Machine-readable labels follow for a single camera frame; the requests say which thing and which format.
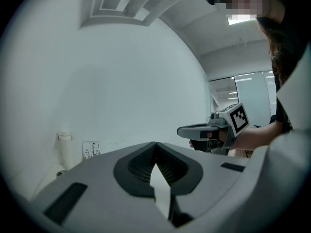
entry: person's arm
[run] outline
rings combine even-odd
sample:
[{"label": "person's arm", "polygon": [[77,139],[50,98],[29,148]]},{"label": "person's arm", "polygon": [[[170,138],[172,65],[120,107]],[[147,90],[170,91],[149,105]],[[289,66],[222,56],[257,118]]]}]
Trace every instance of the person's arm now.
[{"label": "person's arm", "polygon": [[260,146],[269,145],[282,134],[283,124],[275,121],[265,127],[246,129],[238,137],[231,149],[254,150]]}]

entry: white wall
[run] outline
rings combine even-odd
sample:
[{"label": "white wall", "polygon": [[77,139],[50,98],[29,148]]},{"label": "white wall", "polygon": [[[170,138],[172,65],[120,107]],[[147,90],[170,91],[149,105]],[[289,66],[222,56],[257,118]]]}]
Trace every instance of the white wall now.
[{"label": "white wall", "polygon": [[1,167],[27,199],[60,161],[64,124],[78,163],[87,140],[102,153],[148,141],[188,147],[177,127],[210,114],[206,75],[166,24],[80,29],[81,3],[29,0],[1,46]]},{"label": "white wall", "polygon": [[272,70],[268,41],[235,45],[201,56],[209,80],[232,77],[254,71]]}]

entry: white pipe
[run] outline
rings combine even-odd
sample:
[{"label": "white pipe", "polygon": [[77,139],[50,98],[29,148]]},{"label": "white pipe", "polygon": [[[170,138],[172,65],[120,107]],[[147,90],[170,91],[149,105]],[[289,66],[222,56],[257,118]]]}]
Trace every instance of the white pipe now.
[{"label": "white pipe", "polygon": [[64,168],[69,170],[75,166],[71,149],[71,132],[58,131],[57,139],[59,141],[59,148],[62,155]]}]

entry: white ceiling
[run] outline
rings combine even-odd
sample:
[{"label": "white ceiling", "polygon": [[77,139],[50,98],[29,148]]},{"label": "white ceiling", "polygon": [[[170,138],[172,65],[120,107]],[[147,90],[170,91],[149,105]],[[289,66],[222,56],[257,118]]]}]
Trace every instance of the white ceiling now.
[{"label": "white ceiling", "polygon": [[237,91],[235,80],[232,78],[211,81],[210,85],[215,91],[214,95],[218,100],[227,100],[228,98],[237,97],[237,94],[229,94],[230,92]]},{"label": "white ceiling", "polygon": [[[137,13],[150,14],[138,19]],[[255,20],[229,25],[226,16],[206,0],[84,0],[82,26],[101,23],[127,23],[148,26],[159,17],[200,56],[230,47],[265,39]]]}]

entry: person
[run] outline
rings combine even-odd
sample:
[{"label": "person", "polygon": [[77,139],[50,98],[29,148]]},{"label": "person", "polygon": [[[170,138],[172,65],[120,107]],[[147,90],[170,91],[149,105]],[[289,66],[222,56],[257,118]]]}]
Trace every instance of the person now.
[{"label": "person", "polygon": [[[259,26],[269,41],[272,70],[275,76],[276,91],[278,91],[297,66],[310,42],[308,23],[299,18],[299,12],[308,9],[307,5],[304,6],[307,0],[219,1],[225,1],[227,8],[235,9],[239,14],[257,15]],[[265,127],[247,128],[237,137],[231,149],[254,150],[257,147],[269,145],[276,137],[291,129],[288,116],[277,100],[275,121]],[[224,142],[226,134],[226,131],[219,131],[217,137]],[[207,133],[207,137],[214,138],[211,132]]]}]

